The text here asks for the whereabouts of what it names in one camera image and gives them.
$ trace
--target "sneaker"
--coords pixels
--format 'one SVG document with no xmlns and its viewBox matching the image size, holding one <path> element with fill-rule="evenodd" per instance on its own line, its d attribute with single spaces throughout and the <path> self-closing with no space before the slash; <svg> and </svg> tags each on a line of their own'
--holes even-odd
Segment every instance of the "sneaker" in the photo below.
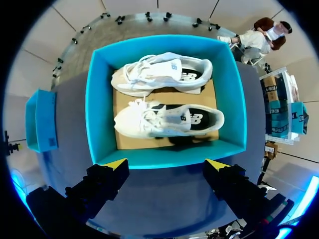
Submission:
<svg viewBox="0 0 319 239">
<path fill-rule="evenodd" d="M 167 52 L 126 64 L 113 74 L 111 84 L 123 94 L 134 97 L 148 96 L 153 90 L 163 87 L 200 94 L 200 87 L 211 79 L 212 72 L 209 60 Z"/>
<path fill-rule="evenodd" d="M 224 125 L 224 114 L 201 105 L 165 105 L 137 99 L 114 118 L 114 128 L 132 138 L 205 135 Z"/>
<path fill-rule="evenodd" d="M 217 36 L 217 40 L 231 44 L 231 38 L 229 36 Z"/>
</svg>

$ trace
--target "new balance logo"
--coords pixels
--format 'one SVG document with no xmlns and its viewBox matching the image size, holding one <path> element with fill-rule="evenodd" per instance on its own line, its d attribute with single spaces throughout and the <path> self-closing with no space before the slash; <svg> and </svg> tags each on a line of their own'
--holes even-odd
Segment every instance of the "new balance logo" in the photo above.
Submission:
<svg viewBox="0 0 319 239">
<path fill-rule="evenodd" d="M 202 118 L 203 118 L 203 115 L 201 115 L 201 114 L 190 115 L 190 123 L 191 124 L 200 124 L 200 121 Z"/>
<path fill-rule="evenodd" d="M 171 62 L 170 64 L 171 64 L 171 68 L 172 68 L 173 70 L 177 70 L 177 66 L 176 66 L 175 63 Z"/>
<path fill-rule="evenodd" d="M 196 80 L 197 75 L 195 73 L 185 73 L 182 72 L 181 80 L 182 81 L 194 81 Z"/>
</svg>

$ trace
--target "floor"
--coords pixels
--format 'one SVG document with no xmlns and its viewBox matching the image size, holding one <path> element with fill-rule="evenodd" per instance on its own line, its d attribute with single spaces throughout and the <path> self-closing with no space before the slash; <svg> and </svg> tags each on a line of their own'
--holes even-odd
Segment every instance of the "floor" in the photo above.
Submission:
<svg viewBox="0 0 319 239">
<path fill-rule="evenodd" d="M 89 69 L 92 52 L 105 45 L 134 38 L 157 34 L 190 34 L 216 38 L 217 35 L 232 35 L 234 33 L 224 28 L 208 31 L 209 24 L 204 22 L 197 28 L 192 24 L 196 19 L 186 16 L 173 15 L 168 22 L 163 21 L 164 13 L 152 14 L 152 22 L 148 22 L 144 14 L 128 15 L 121 25 L 115 22 L 115 18 L 105 17 L 92 25 L 80 35 L 78 44 L 69 47 L 69 52 L 64 57 L 64 63 L 59 77 L 53 85 L 70 79 Z"/>
</svg>

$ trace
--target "shelf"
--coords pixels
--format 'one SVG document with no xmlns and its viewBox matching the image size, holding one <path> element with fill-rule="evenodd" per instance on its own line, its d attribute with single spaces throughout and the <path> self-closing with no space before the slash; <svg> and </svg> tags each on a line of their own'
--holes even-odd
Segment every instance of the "shelf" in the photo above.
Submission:
<svg viewBox="0 0 319 239">
<path fill-rule="evenodd" d="M 288 135 L 285 138 L 279 138 L 279 137 L 273 137 L 271 135 L 266 135 L 266 140 L 294 145 L 295 141 L 299 141 L 299 138 L 298 138 L 299 135 L 297 133 L 292 132 L 292 105 L 291 104 L 293 102 L 299 101 L 298 88 L 297 88 L 297 84 L 296 84 L 294 76 L 290 76 L 287 72 L 287 68 L 283 67 L 276 71 L 268 73 L 264 76 L 261 76 L 259 79 L 262 80 L 269 76 L 278 76 L 278 75 L 283 76 L 285 87 L 286 87 L 287 102 L 288 102 L 288 116 L 289 116 L 288 117 L 288 124 L 289 124 Z"/>
</svg>

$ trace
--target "shoe sole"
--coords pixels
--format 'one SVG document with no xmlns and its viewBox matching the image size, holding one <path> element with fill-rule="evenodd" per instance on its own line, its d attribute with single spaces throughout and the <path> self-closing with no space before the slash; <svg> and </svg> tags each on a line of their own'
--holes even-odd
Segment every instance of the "shoe sole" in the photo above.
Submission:
<svg viewBox="0 0 319 239">
<path fill-rule="evenodd" d="M 183 93 L 187 93 L 187 94 L 193 94 L 193 95 L 199 95 L 201 93 L 201 87 L 202 86 L 199 86 L 197 88 L 183 88 L 183 87 L 174 87 L 177 91 L 179 92 L 183 92 Z M 125 95 L 128 95 L 128 96 L 133 96 L 133 97 L 147 97 L 148 95 L 150 95 L 154 90 L 157 90 L 157 89 L 154 89 L 150 92 L 148 91 L 142 91 L 142 92 L 125 92 L 125 91 L 122 91 L 118 88 L 115 88 L 117 91 L 125 94 Z"/>
</svg>

